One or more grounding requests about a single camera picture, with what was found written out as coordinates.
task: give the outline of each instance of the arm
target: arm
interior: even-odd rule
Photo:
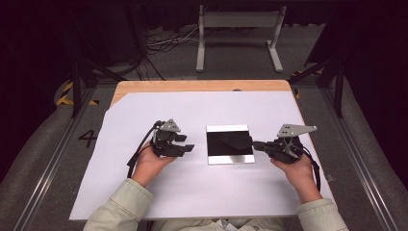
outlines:
[[[270,161],[285,172],[299,196],[301,205],[297,213],[304,230],[348,230],[336,205],[331,199],[323,198],[318,191],[313,179],[312,164],[305,155],[300,161],[290,165],[273,159]]]
[[[174,160],[157,157],[147,142],[132,178],[126,179],[109,201],[92,213],[84,230],[137,230],[153,198],[145,187]]]

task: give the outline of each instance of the light green sleeve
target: light green sleeve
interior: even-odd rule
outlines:
[[[297,214],[304,231],[348,230],[337,206],[328,198],[300,205]]]
[[[88,219],[84,230],[137,230],[153,195],[132,179],[126,179],[109,201]]]

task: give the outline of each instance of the hand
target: hand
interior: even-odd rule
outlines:
[[[158,157],[153,152],[153,148],[150,145],[150,141],[144,144],[141,148],[141,154],[139,155],[136,163],[136,169],[133,173],[132,179],[138,182],[143,187],[146,187],[162,169],[173,162],[175,157]]]
[[[289,165],[274,159],[270,161],[285,172],[289,183],[294,186],[299,195],[300,203],[322,198],[313,178],[312,163],[306,155],[302,155],[298,162]]]

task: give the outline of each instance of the person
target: person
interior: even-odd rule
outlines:
[[[126,179],[109,201],[92,213],[84,230],[137,230],[153,199],[146,186],[174,160],[173,157],[157,157],[147,142],[142,148],[132,178]],[[313,178],[311,162],[305,155],[290,165],[273,159],[270,161],[285,172],[298,194],[300,206],[297,214],[303,230],[348,230],[336,205],[331,199],[322,198],[319,193]],[[279,218],[172,219],[155,221],[151,230],[281,231],[284,230],[284,225]]]

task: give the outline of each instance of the printed number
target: printed number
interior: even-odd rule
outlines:
[[[78,140],[86,140],[88,141],[87,143],[87,148],[89,148],[90,143],[92,142],[92,140],[96,140],[98,137],[94,137],[93,134],[95,134],[95,131],[93,130],[89,130],[86,132],[86,134],[82,135],[81,137],[78,138]]]

